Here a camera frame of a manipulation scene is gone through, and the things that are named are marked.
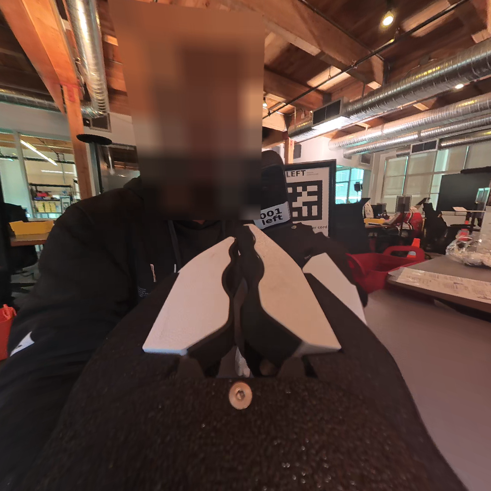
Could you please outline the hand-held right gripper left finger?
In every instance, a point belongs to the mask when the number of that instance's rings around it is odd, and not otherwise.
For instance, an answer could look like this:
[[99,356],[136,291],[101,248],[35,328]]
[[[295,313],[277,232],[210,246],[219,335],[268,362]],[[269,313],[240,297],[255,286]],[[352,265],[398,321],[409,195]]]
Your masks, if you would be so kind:
[[145,353],[222,359],[234,344],[228,274],[237,255],[227,237],[194,257],[175,282],[142,346]]

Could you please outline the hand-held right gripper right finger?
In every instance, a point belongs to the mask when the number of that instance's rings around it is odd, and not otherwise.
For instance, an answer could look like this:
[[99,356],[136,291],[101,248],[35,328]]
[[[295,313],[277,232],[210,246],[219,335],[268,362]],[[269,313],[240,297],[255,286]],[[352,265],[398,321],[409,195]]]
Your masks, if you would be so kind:
[[299,265],[254,224],[239,229],[239,262],[247,285],[240,307],[245,347],[280,368],[290,358],[341,350]]

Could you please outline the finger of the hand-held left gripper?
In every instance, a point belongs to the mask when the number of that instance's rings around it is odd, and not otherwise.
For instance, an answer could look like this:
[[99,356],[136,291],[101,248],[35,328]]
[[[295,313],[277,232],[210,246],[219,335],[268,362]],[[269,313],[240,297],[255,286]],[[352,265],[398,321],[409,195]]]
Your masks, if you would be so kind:
[[304,265],[303,272],[314,276],[362,322],[366,323],[364,307],[357,287],[349,281],[327,253],[311,257]]

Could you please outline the black framed tag sign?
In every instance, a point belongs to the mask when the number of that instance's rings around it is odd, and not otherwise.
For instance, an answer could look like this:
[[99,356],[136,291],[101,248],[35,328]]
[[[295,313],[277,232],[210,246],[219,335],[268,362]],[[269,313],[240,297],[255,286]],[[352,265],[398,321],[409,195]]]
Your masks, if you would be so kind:
[[285,164],[292,222],[330,236],[334,231],[336,160]]

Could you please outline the metal air vent box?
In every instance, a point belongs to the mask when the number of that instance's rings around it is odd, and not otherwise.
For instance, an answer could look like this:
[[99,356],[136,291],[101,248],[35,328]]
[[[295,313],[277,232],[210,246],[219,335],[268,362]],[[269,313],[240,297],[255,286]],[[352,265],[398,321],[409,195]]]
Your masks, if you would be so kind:
[[330,102],[299,119],[294,117],[288,129],[288,137],[295,142],[303,142],[328,132],[337,131],[349,123],[344,115],[343,99]]

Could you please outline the grey side table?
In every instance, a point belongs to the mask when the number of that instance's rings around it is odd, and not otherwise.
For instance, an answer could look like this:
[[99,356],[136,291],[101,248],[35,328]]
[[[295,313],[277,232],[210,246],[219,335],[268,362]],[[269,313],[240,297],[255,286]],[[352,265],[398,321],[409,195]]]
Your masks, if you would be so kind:
[[[451,306],[456,310],[466,309],[466,310],[483,313],[485,316],[490,316],[490,304],[484,304],[481,302],[477,302],[475,300],[453,297],[441,293],[429,292],[417,287],[397,283],[395,280],[402,272],[402,268],[405,267],[401,267],[398,270],[395,270],[388,274],[387,285],[400,291],[403,290],[410,291],[413,294],[418,294],[427,298],[435,299],[439,302]],[[458,263],[457,261],[451,260],[447,256],[439,256],[425,262],[408,266],[408,268],[415,269],[415,270],[422,270],[431,273],[442,273],[442,274],[453,275],[462,278],[481,280],[490,283],[489,268],[466,266],[461,263]]]

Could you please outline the person in black hoodie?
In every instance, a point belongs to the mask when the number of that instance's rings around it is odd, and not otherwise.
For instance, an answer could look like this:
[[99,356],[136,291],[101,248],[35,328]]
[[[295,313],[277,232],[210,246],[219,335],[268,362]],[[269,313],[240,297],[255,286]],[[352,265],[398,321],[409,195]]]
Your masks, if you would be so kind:
[[242,224],[166,219],[140,177],[63,213],[1,367],[1,490],[19,488],[84,366],[120,320]]

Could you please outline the black office chairs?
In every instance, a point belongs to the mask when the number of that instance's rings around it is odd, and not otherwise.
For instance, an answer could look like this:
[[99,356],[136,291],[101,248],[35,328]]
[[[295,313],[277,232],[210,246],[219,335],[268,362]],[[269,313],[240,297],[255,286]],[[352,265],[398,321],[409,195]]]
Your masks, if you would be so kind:
[[425,215],[422,246],[426,252],[445,254],[447,224],[430,202],[424,202],[422,209]]

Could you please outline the white paper sheet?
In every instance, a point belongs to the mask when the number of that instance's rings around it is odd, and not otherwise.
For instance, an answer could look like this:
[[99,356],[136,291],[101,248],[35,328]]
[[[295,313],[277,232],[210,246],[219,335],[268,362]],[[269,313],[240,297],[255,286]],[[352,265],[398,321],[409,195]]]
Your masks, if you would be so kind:
[[490,304],[490,283],[442,273],[402,268],[397,283],[417,287],[425,291]]

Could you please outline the crumpled clear plastic bag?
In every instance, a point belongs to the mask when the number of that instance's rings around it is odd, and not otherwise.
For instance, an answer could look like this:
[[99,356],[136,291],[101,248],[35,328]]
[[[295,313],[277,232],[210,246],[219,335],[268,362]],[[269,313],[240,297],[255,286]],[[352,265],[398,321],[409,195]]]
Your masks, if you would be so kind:
[[490,237],[459,234],[446,247],[445,255],[466,266],[490,269]]

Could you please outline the black partition board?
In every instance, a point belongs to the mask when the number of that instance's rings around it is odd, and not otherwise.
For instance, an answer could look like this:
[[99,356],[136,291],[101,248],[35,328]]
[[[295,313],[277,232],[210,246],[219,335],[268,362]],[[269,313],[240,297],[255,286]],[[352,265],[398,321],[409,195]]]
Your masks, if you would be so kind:
[[455,207],[478,210],[478,190],[489,187],[490,172],[443,175],[437,200],[438,212],[454,211]]

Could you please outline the metal storage shelf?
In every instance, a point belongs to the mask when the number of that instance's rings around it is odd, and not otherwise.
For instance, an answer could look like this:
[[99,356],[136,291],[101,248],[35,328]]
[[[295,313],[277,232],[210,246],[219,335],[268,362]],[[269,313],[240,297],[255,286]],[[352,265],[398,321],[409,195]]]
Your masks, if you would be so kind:
[[77,186],[29,183],[33,217],[31,220],[56,220],[77,202]]

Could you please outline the yellow storage bin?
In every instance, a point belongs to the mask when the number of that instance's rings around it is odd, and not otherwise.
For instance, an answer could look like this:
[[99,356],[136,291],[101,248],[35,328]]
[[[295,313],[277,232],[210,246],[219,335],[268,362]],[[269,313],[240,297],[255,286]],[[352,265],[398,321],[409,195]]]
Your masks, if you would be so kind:
[[52,220],[41,220],[41,221],[14,221],[9,223],[15,237],[28,236],[28,235],[45,235],[48,234],[53,226],[54,222]]

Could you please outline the black floor lamp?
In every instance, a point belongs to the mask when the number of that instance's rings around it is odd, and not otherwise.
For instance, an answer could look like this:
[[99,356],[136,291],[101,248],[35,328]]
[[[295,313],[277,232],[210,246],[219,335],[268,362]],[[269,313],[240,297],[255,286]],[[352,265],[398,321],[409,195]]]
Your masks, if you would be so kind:
[[89,144],[90,157],[93,164],[92,167],[95,179],[95,191],[96,194],[101,194],[104,192],[104,189],[101,175],[100,149],[102,147],[110,146],[113,142],[109,138],[91,133],[80,133],[76,135],[76,138],[85,144]]

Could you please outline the red handled basket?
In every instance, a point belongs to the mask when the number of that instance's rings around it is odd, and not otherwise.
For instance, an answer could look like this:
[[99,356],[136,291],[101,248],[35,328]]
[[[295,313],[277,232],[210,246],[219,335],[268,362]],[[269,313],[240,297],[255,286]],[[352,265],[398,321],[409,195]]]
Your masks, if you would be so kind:
[[346,256],[355,282],[367,294],[384,289],[390,272],[425,261],[424,250],[413,245],[392,246],[384,253]]

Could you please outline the silver ventilation duct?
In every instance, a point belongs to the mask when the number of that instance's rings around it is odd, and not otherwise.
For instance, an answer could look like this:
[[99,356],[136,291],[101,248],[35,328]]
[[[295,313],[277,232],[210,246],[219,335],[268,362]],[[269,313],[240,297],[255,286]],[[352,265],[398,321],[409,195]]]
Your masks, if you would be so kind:
[[56,113],[66,113],[65,104],[63,103],[62,109],[60,109],[49,94],[38,94],[10,87],[1,87],[1,102]]
[[433,152],[488,141],[490,141],[490,127],[446,137],[417,137],[416,134],[410,134],[406,137],[373,142],[345,149],[343,157],[348,159],[355,155],[373,154],[377,152],[395,152],[397,157],[401,157],[414,153]]
[[90,98],[90,106],[84,112],[91,119],[105,117],[109,114],[109,99],[97,2],[64,1],[64,4]]
[[490,92],[453,104],[424,111],[420,114],[384,123],[341,138],[331,139],[330,150],[345,149],[380,139],[404,135],[411,130],[435,127],[438,123],[454,122],[490,112]]
[[488,76],[490,38],[345,104],[342,116],[350,121],[369,119],[398,107],[432,98],[459,83],[467,84]]

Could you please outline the wooden support post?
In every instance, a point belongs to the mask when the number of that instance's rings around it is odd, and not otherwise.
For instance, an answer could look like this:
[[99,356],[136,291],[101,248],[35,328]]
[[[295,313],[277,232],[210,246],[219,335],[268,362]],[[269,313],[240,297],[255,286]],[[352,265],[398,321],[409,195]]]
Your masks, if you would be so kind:
[[16,40],[67,118],[81,199],[93,196],[91,165],[83,133],[81,89],[71,46],[55,1],[1,1]]

